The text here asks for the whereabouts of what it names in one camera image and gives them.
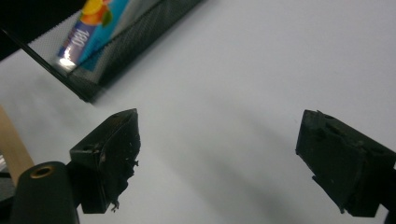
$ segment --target white tabletop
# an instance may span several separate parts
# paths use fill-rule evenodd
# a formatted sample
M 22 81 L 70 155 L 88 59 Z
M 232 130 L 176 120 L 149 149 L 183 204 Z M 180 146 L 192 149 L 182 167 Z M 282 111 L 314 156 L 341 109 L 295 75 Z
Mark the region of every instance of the white tabletop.
M 90 223 L 383 223 L 340 214 L 294 149 L 305 109 L 396 148 L 396 2 L 207 0 L 94 105 L 19 51 L 0 104 L 35 163 L 137 108 L 140 166 Z

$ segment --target colorful packaging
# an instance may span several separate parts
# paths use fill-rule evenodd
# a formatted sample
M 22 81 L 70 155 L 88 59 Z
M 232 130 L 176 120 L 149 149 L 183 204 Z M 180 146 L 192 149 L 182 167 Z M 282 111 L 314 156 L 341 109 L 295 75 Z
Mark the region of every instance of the colorful packaging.
M 105 45 L 128 1 L 88 0 L 58 53 L 57 63 L 63 69 L 71 70 Z M 95 62 L 90 63 L 86 69 L 93 70 L 94 67 Z

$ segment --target wooden stick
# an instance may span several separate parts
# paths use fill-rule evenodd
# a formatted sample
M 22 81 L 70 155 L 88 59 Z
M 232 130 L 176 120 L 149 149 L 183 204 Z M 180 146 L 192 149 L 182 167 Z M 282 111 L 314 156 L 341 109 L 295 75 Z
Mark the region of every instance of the wooden stick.
M 17 186 L 20 175 L 34 164 L 2 106 L 0 106 L 0 152 L 6 160 L 12 181 Z

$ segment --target white surface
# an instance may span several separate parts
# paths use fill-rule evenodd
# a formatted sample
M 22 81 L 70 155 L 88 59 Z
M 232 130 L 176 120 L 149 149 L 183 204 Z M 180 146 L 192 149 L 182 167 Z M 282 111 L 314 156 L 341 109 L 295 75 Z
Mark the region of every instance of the white surface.
M 0 104 L 36 163 L 138 109 L 140 166 L 113 214 L 81 223 L 383 223 L 341 215 L 294 149 L 304 109 L 395 149 L 394 1 L 207 0 L 95 105 L 18 52 Z

